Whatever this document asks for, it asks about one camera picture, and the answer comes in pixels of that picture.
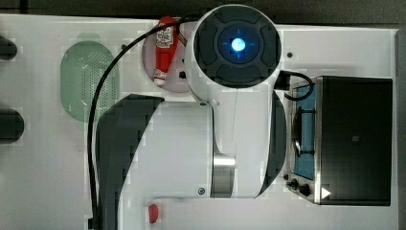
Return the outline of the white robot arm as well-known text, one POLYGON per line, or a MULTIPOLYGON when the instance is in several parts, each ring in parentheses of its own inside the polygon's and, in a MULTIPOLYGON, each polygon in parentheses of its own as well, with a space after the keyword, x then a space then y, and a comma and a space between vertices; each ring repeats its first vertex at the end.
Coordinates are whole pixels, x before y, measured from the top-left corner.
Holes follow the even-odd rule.
POLYGON ((272 149, 282 42, 274 23, 225 5, 184 55, 192 100, 130 94, 99 119, 101 230, 150 230, 164 198, 255 198, 279 173, 272 149))

